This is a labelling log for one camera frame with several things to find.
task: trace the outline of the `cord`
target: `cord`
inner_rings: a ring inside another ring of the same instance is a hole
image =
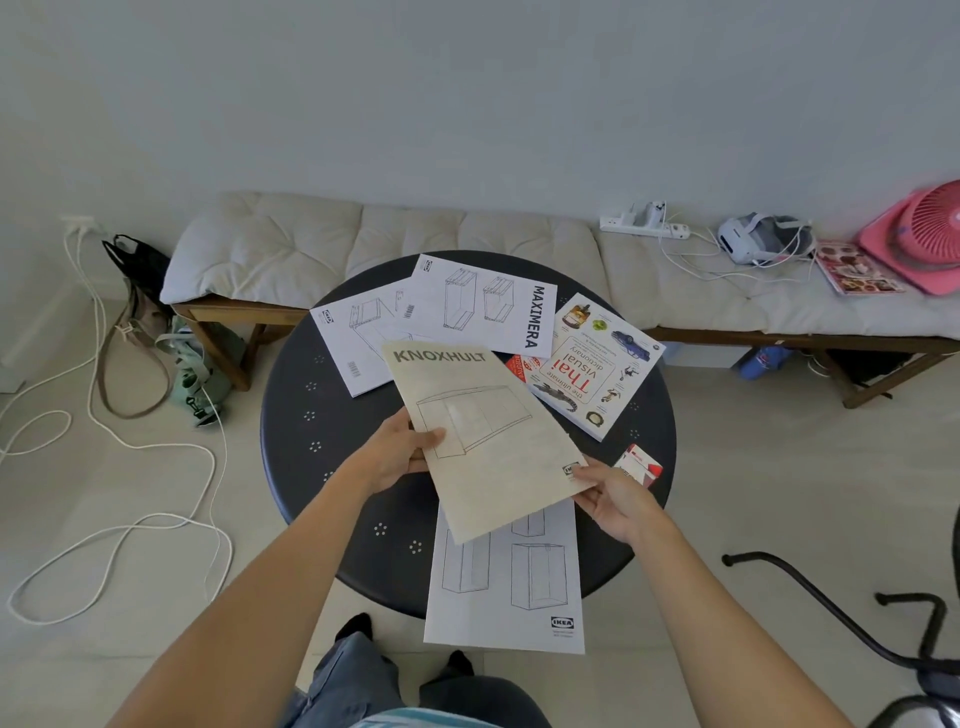
[[[60,378],[61,376],[65,376],[70,374],[71,372],[75,372],[78,369],[81,369],[87,364],[93,362],[94,374],[90,378],[90,384],[86,393],[86,415],[91,420],[91,422],[99,426],[101,429],[105,430],[114,440],[116,440],[118,443],[120,443],[120,445],[122,445],[125,448],[129,448],[129,449],[192,448],[192,449],[201,450],[202,452],[205,452],[210,458],[210,473],[206,478],[206,483],[204,484],[203,488],[200,491],[200,496],[197,498],[196,504],[194,505],[193,509],[190,511],[190,514],[188,516],[183,516],[177,513],[167,513],[164,511],[160,511],[156,513],[148,513],[145,516],[141,516],[139,519],[137,519],[133,523],[126,523],[123,525],[115,525],[115,526],[109,526],[107,528],[101,528],[99,531],[96,531],[95,533],[91,533],[89,536],[86,536],[85,538],[80,539],[76,544],[68,548],[65,548],[56,556],[46,561],[38,569],[35,569],[34,571],[32,571],[26,578],[24,578],[19,584],[17,584],[13,588],[13,591],[10,593],[10,596],[7,597],[7,610],[11,613],[11,615],[19,619],[20,621],[25,622],[27,624],[36,625],[36,626],[60,624],[61,622],[68,621],[69,619],[72,619],[78,615],[83,614],[86,610],[88,610],[90,607],[96,604],[100,600],[100,597],[103,595],[104,590],[107,588],[107,583],[109,581],[110,574],[113,571],[113,562],[116,560],[116,556],[117,556],[117,553],[120,551],[120,547],[127,540],[127,537],[130,536],[132,532],[134,532],[134,530],[172,530],[175,528],[181,528],[185,525],[191,524],[191,525],[200,526],[201,528],[208,528],[212,530],[214,533],[216,533],[217,549],[213,554],[213,559],[210,561],[210,566],[207,569],[207,574],[206,574],[206,577],[204,578],[204,596],[207,598],[208,601],[212,601],[213,599],[215,599],[217,595],[220,593],[220,591],[223,589],[224,583],[227,581],[227,575],[229,573],[230,565],[233,562],[233,541],[230,539],[230,536],[227,534],[226,531],[218,527],[213,522],[213,501],[217,497],[217,491],[220,490],[221,483],[223,483],[224,473],[227,469],[227,460],[228,460],[227,433],[224,430],[223,421],[220,419],[220,413],[216,411],[216,407],[213,407],[213,409],[217,415],[217,422],[220,425],[220,431],[224,439],[224,467],[220,470],[220,478],[217,481],[217,485],[213,489],[213,496],[210,499],[210,504],[207,511],[208,519],[210,520],[210,523],[204,523],[204,522],[198,521],[196,517],[197,517],[197,513],[200,511],[200,507],[204,501],[204,497],[206,496],[207,491],[209,491],[210,489],[210,484],[213,482],[213,476],[216,473],[216,469],[217,469],[217,458],[213,454],[212,450],[210,450],[209,448],[205,448],[202,445],[196,445],[194,443],[154,443],[150,445],[131,445],[130,443],[127,443],[126,441],[124,441],[119,435],[117,435],[116,432],[110,429],[108,425],[105,425],[100,420],[98,420],[97,417],[93,414],[93,392],[96,386],[96,369],[97,369],[96,364],[99,363],[100,351],[103,345],[103,339],[107,333],[107,313],[106,313],[106,309],[104,308],[103,300],[100,298],[100,295],[97,293],[93,284],[90,282],[90,279],[87,277],[86,272],[84,271],[84,267],[81,263],[81,244],[83,243],[84,238],[88,233],[89,233],[89,229],[86,229],[86,228],[81,228],[78,231],[76,231],[76,237],[77,237],[76,259],[70,253],[69,239],[70,239],[71,233],[68,233],[63,237],[63,250],[66,252],[66,256],[70,260],[70,264],[73,266],[73,269],[76,271],[77,275],[80,277],[81,283],[84,285],[90,297],[93,299],[93,321],[94,321],[94,331],[95,331],[94,354],[93,356],[91,356],[81,364],[78,364],[74,367],[64,370],[63,372],[60,372],[57,375],[44,379],[43,381],[38,382],[37,384],[34,384],[30,387],[27,387],[22,392],[19,392],[18,394],[16,394],[14,397],[10,399],[10,401],[7,402],[7,404],[3,407],[3,409],[0,410],[0,420],[2,420],[4,415],[7,414],[7,411],[10,409],[13,403],[19,400],[24,395],[26,395],[28,392],[31,392],[32,390],[36,389],[37,387],[43,384],[46,384],[47,382]],[[206,392],[206,390],[203,387],[201,387],[201,390],[204,392],[204,396],[207,398],[207,400],[210,400],[210,396]],[[61,414],[66,417],[66,425],[58,434],[56,434],[54,437],[50,438],[43,444],[36,446],[35,448],[30,448],[26,450],[12,450],[13,443],[16,441],[16,439],[27,427],[29,427],[34,422],[44,417],[47,417],[49,415],[54,415],[54,414]],[[36,417],[32,418],[29,422],[27,422],[25,425],[21,426],[13,434],[10,440],[8,440],[6,446],[2,450],[0,450],[0,463],[2,463],[7,456],[25,455],[29,452],[36,452],[39,449],[46,448],[48,445],[51,445],[57,442],[64,434],[66,434],[66,431],[70,428],[72,421],[73,421],[73,418],[70,415],[70,413],[62,409],[50,410],[48,412],[44,412],[40,415],[37,415]],[[145,523],[153,519],[172,519],[174,522],[164,524],[164,525]],[[84,606],[82,606],[76,612],[72,612],[64,617],[59,617],[57,619],[32,619],[30,617],[27,617],[25,614],[23,614],[17,609],[16,602],[20,597],[20,595],[24,592],[27,585],[30,584],[30,582],[33,581],[44,570],[48,569],[51,565],[55,564],[61,558],[63,558],[69,553],[72,553],[78,548],[81,548],[82,546],[85,546],[86,544],[89,544],[90,542],[99,539],[101,536],[105,536],[107,534],[114,533],[114,532],[121,532],[120,538],[117,540],[116,545],[113,547],[113,550],[110,552],[110,556],[107,560],[107,564],[104,567],[104,575],[100,580],[100,586],[97,588],[97,591],[93,595],[93,597]],[[209,577],[210,571],[212,570],[213,565],[217,560],[217,556],[219,556],[220,554],[220,549],[222,547],[223,540],[226,540],[227,542],[227,548],[228,548],[227,563],[224,567],[224,572],[220,577],[220,581],[217,583],[217,587],[213,592],[213,596],[210,596],[206,588],[206,579]]]
[[[673,219],[673,216],[667,218],[667,221],[669,222],[669,220],[671,220],[671,219]],[[764,269],[764,270],[768,270],[768,269],[770,269],[770,268],[776,268],[778,265],[782,265],[782,263],[786,263],[786,262],[788,262],[788,261],[790,261],[790,260],[795,260],[797,257],[803,257],[802,255],[798,255],[798,252],[799,252],[800,246],[801,246],[800,231],[801,231],[801,229],[800,229],[800,228],[797,228],[796,234],[793,236],[793,238],[790,240],[790,242],[789,242],[786,246],[784,246],[784,248],[783,248],[784,252],[786,252],[787,250],[789,250],[791,247],[794,248],[794,251],[791,252],[787,257],[785,257],[785,258],[782,259],[782,260],[778,260],[778,261],[776,261],[776,262],[770,263],[769,265],[759,265],[759,266],[756,266],[756,267],[757,267],[757,268],[762,268],[762,269]],[[703,240],[706,240],[708,243],[712,243],[712,244],[716,247],[716,252],[714,252],[714,253],[675,253],[675,252],[670,252],[670,253],[668,253],[668,252],[666,251],[666,249],[663,247],[663,238],[662,238],[662,236],[660,236],[660,235],[658,235],[658,237],[657,237],[658,247],[660,248],[660,252],[663,253],[663,257],[665,257],[667,260],[669,260],[669,261],[670,261],[671,263],[673,263],[675,266],[677,266],[678,268],[680,268],[680,270],[684,271],[685,273],[690,274],[691,276],[693,276],[694,278],[699,279],[699,280],[720,280],[720,279],[727,279],[727,278],[748,278],[748,279],[756,280],[757,282],[760,282],[760,283],[781,283],[781,282],[783,282],[783,283],[786,283],[786,282],[792,282],[792,283],[809,283],[809,282],[810,282],[810,276],[811,276],[812,273],[813,273],[813,265],[814,265],[814,263],[816,262],[815,255],[811,255],[811,256],[810,256],[810,264],[809,264],[809,266],[808,266],[807,269],[806,269],[806,278],[805,278],[805,279],[791,279],[791,278],[764,279],[764,278],[759,278],[759,277],[757,277],[757,276],[754,276],[754,275],[752,275],[752,274],[750,274],[750,273],[742,273],[742,272],[740,272],[740,271],[732,271],[732,272],[729,272],[729,273],[714,273],[713,271],[706,271],[706,270],[703,270],[702,268],[698,268],[698,267],[695,266],[692,262],[690,262],[689,260],[687,260],[687,258],[688,258],[688,257],[698,257],[698,256],[699,256],[699,257],[714,257],[715,255],[719,255],[720,253],[723,252],[723,249],[720,247],[720,242],[716,239],[716,236],[713,234],[713,231],[712,231],[710,228],[707,228],[707,233],[709,234],[709,238],[707,238],[706,236],[700,234],[700,233],[697,232],[697,231],[693,231],[691,234],[693,234],[693,235],[695,235],[696,237],[699,237],[699,238],[701,238],[701,239],[703,239]],[[674,256],[678,257],[680,260],[682,260],[684,263],[686,263],[686,265],[690,266],[690,268],[687,268],[687,267],[681,265],[681,264],[680,264],[679,262],[677,262],[673,257],[671,257],[671,255],[674,255]]]

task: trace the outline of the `drawing of cabinet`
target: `drawing of cabinet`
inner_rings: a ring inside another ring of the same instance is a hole
[[[490,534],[478,536],[461,546],[446,531],[444,589],[449,592],[480,592],[490,587]]]
[[[350,307],[350,328],[381,359],[380,347],[390,341],[412,341],[413,336],[394,328],[394,314],[390,307],[373,299]]]
[[[502,324],[514,310],[514,282],[497,276],[483,289],[483,317]]]
[[[541,508],[529,516],[524,516],[522,519],[514,521],[510,529],[516,533],[517,536],[525,536],[526,538],[543,536],[546,533],[546,515]]]
[[[521,609],[566,604],[563,546],[512,544],[510,603]]]
[[[434,448],[437,457],[467,452],[531,415],[510,387],[503,384],[454,389],[417,402],[428,429],[445,427],[446,437]]]
[[[476,306],[477,275],[459,268],[444,282],[444,326],[464,330]]]

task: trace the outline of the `table top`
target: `table top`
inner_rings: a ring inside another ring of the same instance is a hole
[[[558,286],[557,307],[576,293],[615,310],[575,280],[523,258],[481,251],[431,253],[458,263]],[[320,304],[409,277],[417,261],[407,255],[382,263],[331,291]],[[500,354],[504,361],[508,354]],[[340,464],[403,405],[390,382],[353,399],[309,316],[290,334],[270,373],[260,417],[260,447],[270,489],[289,523],[320,492]],[[640,385],[603,442],[560,413],[546,408],[582,452],[614,463],[637,443],[663,465],[652,487],[665,505],[677,459],[673,407],[658,368]],[[379,604],[423,619],[437,525],[437,492],[429,473],[403,476],[370,498],[360,513],[337,577]],[[580,584],[587,596],[616,576],[634,557],[628,546],[605,534],[579,508],[577,546]]]

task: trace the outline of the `cushion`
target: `cushion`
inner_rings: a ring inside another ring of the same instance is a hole
[[[610,295],[596,241],[579,220],[229,192],[183,232],[160,298],[181,303],[212,293],[309,308],[385,260],[455,249],[517,255]]]
[[[690,257],[686,265],[718,273],[745,272],[760,280],[700,280],[674,265],[664,251],[706,256],[716,251],[712,243],[691,238],[664,240],[661,246],[655,238],[615,232],[597,233],[597,242],[610,301],[639,328],[960,339],[960,292],[927,296],[908,287],[899,295],[840,296],[809,262],[760,270],[734,266],[726,255]]]

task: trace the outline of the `foot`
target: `foot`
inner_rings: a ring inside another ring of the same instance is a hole
[[[373,642],[373,621],[366,612],[361,612],[347,620],[347,623],[340,628],[337,636],[333,638],[334,642],[339,642],[344,637],[349,637],[354,632],[362,632],[367,635],[367,639]]]
[[[463,653],[463,650],[456,650],[450,653],[450,658],[446,661],[447,667],[452,667],[462,675],[473,675],[473,663],[469,657]]]

